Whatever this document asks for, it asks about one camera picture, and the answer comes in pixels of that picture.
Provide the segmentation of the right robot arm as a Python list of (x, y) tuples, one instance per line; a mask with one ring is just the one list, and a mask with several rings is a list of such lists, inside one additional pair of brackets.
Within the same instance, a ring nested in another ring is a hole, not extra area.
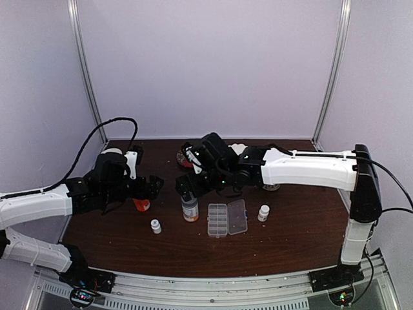
[(311, 185), (350, 193), (350, 211), (340, 264), (331, 280), (346, 284), (356, 273), (373, 224), (383, 211), (376, 170), (365, 145), (341, 152), (283, 149), (275, 144), (227, 144), (215, 132), (185, 143), (183, 156), (193, 170), (176, 178), (176, 192), (185, 201), (227, 187)]

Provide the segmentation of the grey cap pill bottle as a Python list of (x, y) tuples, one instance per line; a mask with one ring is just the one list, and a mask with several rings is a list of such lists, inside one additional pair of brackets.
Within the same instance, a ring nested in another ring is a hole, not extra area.
[(183, 211), (183, 218), (187, 222), (195, 222), (199, 218), (198, 202), (196, 198), (184, 201), (181, 199), (181, 206)]

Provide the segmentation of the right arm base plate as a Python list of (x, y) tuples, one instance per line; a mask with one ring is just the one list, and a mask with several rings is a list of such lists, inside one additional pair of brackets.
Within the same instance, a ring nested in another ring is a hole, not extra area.
[(353, 284), (364, 279), (360, 265), (343, 265), (311, 271), (308, 274), (312, 291), (319, 292)]

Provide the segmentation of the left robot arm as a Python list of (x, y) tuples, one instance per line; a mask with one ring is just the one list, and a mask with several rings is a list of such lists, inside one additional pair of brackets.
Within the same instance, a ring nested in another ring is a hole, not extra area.
[(1, 258), (46, 267), (67, 274), (79, 287), (93, 280), (81, 251), (74, 246), (52, 244), (25, 236), (13, 226), (51, 218), (75, 216), (106, 208), (128, 199), (154, 200), (164, 181), (157, 176), (137, 175), (140, 156), (111, 149), (101, 153), (91, 171), (68, 178), (59, 185), (1, 197)]

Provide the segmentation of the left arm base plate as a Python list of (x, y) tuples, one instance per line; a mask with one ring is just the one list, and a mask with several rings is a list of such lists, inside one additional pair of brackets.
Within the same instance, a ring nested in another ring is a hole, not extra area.
[(59, 272), (59, 280), (77, 289), (97, 293), (111, 293), (115, 274), (72, 263), (66, 272)]

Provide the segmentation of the clear plastic pill organizer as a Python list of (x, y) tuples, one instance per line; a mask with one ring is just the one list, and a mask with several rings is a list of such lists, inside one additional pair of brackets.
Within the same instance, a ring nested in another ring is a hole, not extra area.
[(207, 233), (209, 237), (223, 238), (247, 231), (248, 216), (244, 200), (208, 205)]

